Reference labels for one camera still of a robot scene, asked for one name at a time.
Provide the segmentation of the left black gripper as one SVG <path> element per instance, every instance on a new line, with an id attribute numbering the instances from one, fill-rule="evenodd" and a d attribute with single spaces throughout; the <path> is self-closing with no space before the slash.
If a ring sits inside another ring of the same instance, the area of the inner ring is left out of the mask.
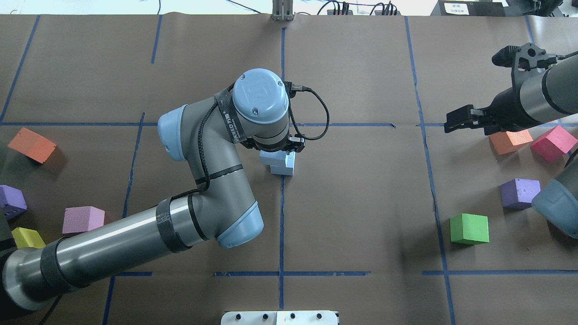
<path id="1" fill-rule="evenodd" d="M 305 138 L 301 136 L 287 134 L 282 140 L 275 144 L 263 144 L 256 141 L 256 136 L 247 138 L 244 141 L 244 147 L 247 149 L 264 150 L 267 152 L 276 152 L 279 150 L 299 153 L 305 148 Z"/>

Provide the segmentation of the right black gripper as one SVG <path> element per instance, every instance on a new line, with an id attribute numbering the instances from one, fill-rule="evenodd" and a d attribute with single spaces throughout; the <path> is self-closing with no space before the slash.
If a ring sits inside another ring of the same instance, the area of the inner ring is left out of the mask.
<path id="1" fill-rule="evenodd" d="M 499 93 L 482 110 L 464 105 L 446 113 L 446 134 L 464 128 L 479 128 L 476 125 L 482 117 L 489 122 L 484 127 L 486 135 L 518 132 L 561 117 L 561 111 L 546 89 L 546 70 L 558 62 L 555 54 L 526 43 L 500 49 L 491 61 L 496 66 L 511 68 L 512 87 Z"/>

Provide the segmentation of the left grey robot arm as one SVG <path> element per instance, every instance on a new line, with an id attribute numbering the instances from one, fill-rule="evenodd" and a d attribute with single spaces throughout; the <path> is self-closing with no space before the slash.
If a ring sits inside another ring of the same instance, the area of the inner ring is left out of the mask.
<path id="1" fill-rule="evenodd" d="M 306 86 L 252 69 L 211 98 L 182 105 L 157 123 L 161 144 L 186 161 L 196 189 L 92 231 L 1 257 L 1 319 L 27 316 L 56 298 L 171 253 L 215 239 L 225 249 L 256 238 L 264 223 L 237 144 L 266 152 L 299 152 L 291 135 L 290 100 Z"/>

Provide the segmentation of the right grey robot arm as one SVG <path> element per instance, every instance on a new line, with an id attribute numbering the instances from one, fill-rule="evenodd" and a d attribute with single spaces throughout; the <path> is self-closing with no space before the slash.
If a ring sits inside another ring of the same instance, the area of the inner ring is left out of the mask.
<path id="1" fill-rule="evenodd" d="M 547 53 L 533 43 L 505 46 L 491 58 L 511 69 L 512 86 L 489 106 L 464 105 L 446 115 L 444 132 L 482 128 L 485 135 L 519 132 L 575 115 L 578 57 L 576 52 Z"/>

